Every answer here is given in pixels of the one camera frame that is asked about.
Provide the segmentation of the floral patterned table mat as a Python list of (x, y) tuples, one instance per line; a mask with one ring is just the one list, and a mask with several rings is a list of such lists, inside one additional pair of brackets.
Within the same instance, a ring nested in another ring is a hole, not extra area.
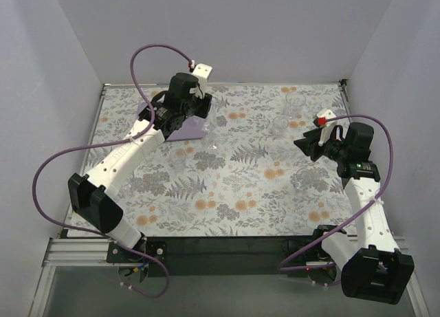
[[(325, 157), (312, 162), (294, 146), (320, 110), (345, 114), (336, 84), (213, 85), (208, 91), (217, 108), (215, 131), (203, 140), (162, 144), (133, 171), (134, 195), (116, 197), (131, 224), (150, 237), (302, 235), (352, 215), (336, 164)], [(305, 96), (295, 118), (284, 114), (291, 91)], [(277, 116), (289, 120), (281, 138), (272, 135)], [(186, 151), (183, 169), (170, 163), (176, 149)], [(313, 188), (294, 187), (302, 168), (321, 176)]]

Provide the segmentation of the aluminium frame rail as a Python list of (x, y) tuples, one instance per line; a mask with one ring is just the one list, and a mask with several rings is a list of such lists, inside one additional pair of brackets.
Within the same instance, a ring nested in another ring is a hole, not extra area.
[(132, 263), (107, 263), (110, 243), (97, 238), (52, 239), (44, 262), (54, 266), (136, 266)]

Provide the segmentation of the lilac plastic tray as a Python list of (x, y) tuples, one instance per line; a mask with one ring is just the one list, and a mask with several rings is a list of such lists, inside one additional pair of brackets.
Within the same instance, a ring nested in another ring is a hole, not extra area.
[(151, 111), (148, 105), (143, 102), (143, 108), (138, 107), (137, 109), (137, 118), (131, 127), (130, 135), (135, 136), (139, 134), (152, 123), (152, 127), (142, 138), (154, 138), (154, 141), (158, 144), (198, 140), (206, 136), (206, 132), (202, 130), (202, 126), (205, 123), (203, 118), (197, 116), (180, 118), (182, 113), (176, 113), (161, 102), (152, 102), (152, 105), (155, 112), (154, 121), (151, 121)]

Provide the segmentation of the clear tall tumbler glass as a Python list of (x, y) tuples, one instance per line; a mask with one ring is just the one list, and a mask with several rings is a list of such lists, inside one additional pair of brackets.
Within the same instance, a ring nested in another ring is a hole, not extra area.
[(285, 96), (284, 114), (288, 118), (295, 118), (305, 105), (305, 96), (300, 91), (291, 91)]

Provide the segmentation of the small clear shot glass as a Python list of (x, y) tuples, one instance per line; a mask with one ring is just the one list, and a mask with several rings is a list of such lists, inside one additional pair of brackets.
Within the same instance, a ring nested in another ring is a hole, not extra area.
[(186, 166), (186, 151), (176, 149), (170, 153), (170, 164), (176, 169), (183, 169)]

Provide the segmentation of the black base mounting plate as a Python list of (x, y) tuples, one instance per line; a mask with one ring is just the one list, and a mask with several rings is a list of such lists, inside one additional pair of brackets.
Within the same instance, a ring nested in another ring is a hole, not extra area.
[[(144, 253), (161, 261), (171, 276), (232, 276), (278, 274), (278, 265), (312, 242), (312, 236), (269, 237), (150, 237)], [(148, 260), (115, 243), (107, 250), (107, 263), (142, 265)], [(307, 266), (287, 272), (288, 277), (307, 278), (317, 283), (333, 283), (336, 266), (311, 269), (331, 262), (319, 245), (290, 261), (286, 267)]]

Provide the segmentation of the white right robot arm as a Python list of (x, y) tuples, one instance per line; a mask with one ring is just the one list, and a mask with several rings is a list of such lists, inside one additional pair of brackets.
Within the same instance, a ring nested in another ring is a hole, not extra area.
[(312, 161), (322, 156), (336, 162), (343, 191), (355, 215), (357, 242), (343, 230), (316, 231), (324, 236), (320, 247), (340, 269), (345, 296), (396, 305), (409, 282), (414, 262), (400, 251), (386, 220), (380, 191), (380, 173), (370, 161), (373, 127), (352, 122), (343, 138), (338, 125), (325, 124), (304, 133), (294, 144)]

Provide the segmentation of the clear small tumbler glass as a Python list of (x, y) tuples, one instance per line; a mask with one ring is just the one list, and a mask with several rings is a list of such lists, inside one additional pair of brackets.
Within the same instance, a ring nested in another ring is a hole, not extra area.
[(272, 135), (281, 138), (286, 132), (289, 120), (285, 116), (277, 116), (272, 120)]

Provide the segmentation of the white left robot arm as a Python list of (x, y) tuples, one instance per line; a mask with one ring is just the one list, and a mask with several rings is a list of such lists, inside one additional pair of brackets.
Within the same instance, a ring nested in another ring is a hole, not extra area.
[(73, 211), (101, 233), (133, 249), (142, 233), (130, 224), (115, 203), (122, 185), (141, 161), (192, 116), (206, 118), (212, 96), (206, 85), (212, 67), (198, 64), (191, 73), (175, 74), (166, 91), (156, 95), (152, 109), (143, 109), (125, 137), (127, 142), (115, 148), (85, 175), (69, 178), (68, 189)]

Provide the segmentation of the clear plain drinking glass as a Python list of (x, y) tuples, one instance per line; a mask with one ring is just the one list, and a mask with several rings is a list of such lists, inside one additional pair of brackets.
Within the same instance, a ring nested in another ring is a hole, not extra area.
[(208, 115), (205, 119), (205, 122), (202, 126), (202, 129), (206, 133), (213, 133), (217, 128), (217, 108), (215, 103), (211, 104)]

